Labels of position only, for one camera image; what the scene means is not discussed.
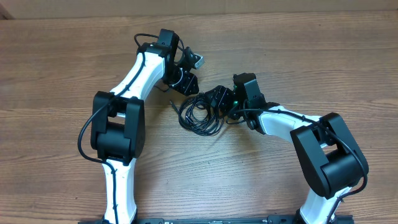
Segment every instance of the wooden table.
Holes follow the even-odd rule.
[[[172,29],[206,63],[201,91],[254,72],[269,101],[344,117],[366,156],[369,184],[339,214],[398,222],[398,12],[277,13],[0,21],[0,222],[76,223],[105,210],[102,167],[76,149],[98,90],[135,61],[135,33]],[[261,217],[294,213],[308,185],[291,144],[225,126],[182,129],[152,90],[136,166],[139,217]],[[88,134],[85,151],[95,156]]]

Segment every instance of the black plastic housing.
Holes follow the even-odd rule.
[[[322,117],[320,122],[350,146],[368,173],[368,162],[343,118],[336,113],[330,113]],[[290,135],[305,180],[317,195],[329,199],[337,191],[355,186],[362,178],[361,168],[354,156],[340,143],[329,139],[328,135],[314,124],[299,127],[291,131]],[[323,143],[329,146],[336,144],[337,149],[325,155],[320,146]]]
[[[113,93],[97,92],[93,100],[93,113],[113,97]],[[115,117],[117,113],[125,113],[124,124],[108,121],[108,116]],[[93,118],[90,140],[100,159],[112,157],[127,166],[132,158],[140,156],[144,147],[144,101],[136,97],[115,99]]]
[[[162,29],[156,43],[144,43],[137,51],[157,54],[165,59],[165,73],[162,77],[164,84],[185,96],[197,94],[198,78],[190,73],[196,55],[187,47],[183,52],[183,60],[178,65],[174,64],[179,40],[180,37],[174,31]]]
[[[235,101],[242,105],[238,109],[267,109],[268,105],[265,96],[260,92],[257,78],[254,73],[242,73],[234,75],[234,96]],[[246,124],[251,130],[264,134],[259,126],[258,113],[245,113]]]
[[[225,114],[233,107],[234,93],[232,90],[224,86],[217,86],[216,88],[206,92],[205,96],[209,99],[210,105],[215,110],[220,110],[222,112],[222,116],[225,116]]]

